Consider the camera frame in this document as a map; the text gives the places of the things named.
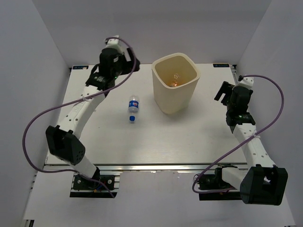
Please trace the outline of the clear blue label Pepsi bottle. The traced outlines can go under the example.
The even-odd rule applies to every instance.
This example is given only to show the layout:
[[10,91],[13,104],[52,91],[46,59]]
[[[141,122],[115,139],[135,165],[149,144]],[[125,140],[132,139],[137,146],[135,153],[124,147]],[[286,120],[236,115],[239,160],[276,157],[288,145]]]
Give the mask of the clear blue label Pepsi bottle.
[[140,99],[138,96],[130,96],[128,103],[128,114],[130,123],[134,123],[137,119],[137,115],[139,113],[139,103]]

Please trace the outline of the clear yellow cap bottle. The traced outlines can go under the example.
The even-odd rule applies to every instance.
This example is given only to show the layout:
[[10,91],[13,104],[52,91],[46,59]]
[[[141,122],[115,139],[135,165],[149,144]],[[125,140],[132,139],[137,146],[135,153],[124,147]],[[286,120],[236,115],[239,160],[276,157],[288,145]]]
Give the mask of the clear yellow cap bottle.
[[173,80],[172,81],[177,81],[178,82],[178,86],[181,86],[182,85],[182,79],[181,79],[181,76],[179,74],[174,74],[173,76]]

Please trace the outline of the orange plastic bottle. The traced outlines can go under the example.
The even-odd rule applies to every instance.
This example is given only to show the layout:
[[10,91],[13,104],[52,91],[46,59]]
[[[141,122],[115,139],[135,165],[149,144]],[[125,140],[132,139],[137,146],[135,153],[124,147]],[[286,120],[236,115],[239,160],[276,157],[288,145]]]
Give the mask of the orange plastic bottle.
[[172,81],[168,84],[169,87],[176,87],[178,86],[178,82],[177,81]]

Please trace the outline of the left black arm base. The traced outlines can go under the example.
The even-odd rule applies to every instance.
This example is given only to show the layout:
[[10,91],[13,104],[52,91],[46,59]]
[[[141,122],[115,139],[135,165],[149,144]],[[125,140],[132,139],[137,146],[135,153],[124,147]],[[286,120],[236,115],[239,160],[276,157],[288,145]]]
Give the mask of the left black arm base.
[[[100,171],[99,181],[101,181],[111,191],[114,197],[116,197],[118,193],[121,173],[121,171]],[[76,174],[73,176],[70,197],[113,198],[103,185],[88,181]]]

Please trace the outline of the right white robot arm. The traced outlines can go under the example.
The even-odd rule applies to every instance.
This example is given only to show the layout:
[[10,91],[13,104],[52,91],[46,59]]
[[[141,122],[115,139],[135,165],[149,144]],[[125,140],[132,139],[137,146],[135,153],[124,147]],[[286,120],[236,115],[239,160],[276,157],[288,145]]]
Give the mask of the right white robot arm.
[[226,123],[238,140],[248,165],[247,173],[235,167],[223,167],[222,172],[214,176],[214,184],[221,189],[233,186],[245,204],[278,206],[283,199],[288,173],[269,157],[257,135],[256,123],[248,112],[252,85],[251,79],[237,85],[225,81],[214,98],[227,107]]

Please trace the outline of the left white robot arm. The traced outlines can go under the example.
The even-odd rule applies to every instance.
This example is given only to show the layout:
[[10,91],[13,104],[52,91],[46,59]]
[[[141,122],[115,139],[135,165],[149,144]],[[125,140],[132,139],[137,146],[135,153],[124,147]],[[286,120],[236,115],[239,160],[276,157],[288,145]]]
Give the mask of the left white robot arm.
[[99,186],[100,173],[86,158],[86,149],[80,142],[80,136],[97,106],[105,100],[110,89],[114,88],[117,77],[139,70],[140,62],[132,49],[127,48],[127,52],[129,61],[117,48],[103,49],[99,63],[92,68],[85,82],[80,101],[76,102],[57,126],[49,126],[45,132],[50,153],[84,176],[85,185],[91,189]]

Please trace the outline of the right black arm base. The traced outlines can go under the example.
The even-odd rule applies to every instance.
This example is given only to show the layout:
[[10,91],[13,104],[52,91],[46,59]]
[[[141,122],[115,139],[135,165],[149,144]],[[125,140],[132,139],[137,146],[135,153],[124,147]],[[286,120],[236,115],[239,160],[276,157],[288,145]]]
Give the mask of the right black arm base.
[[240,201],[240,183],[245,176],[237,166],[219,165],[213,173],[201,177],[195,175],[197,180],[200,201]]

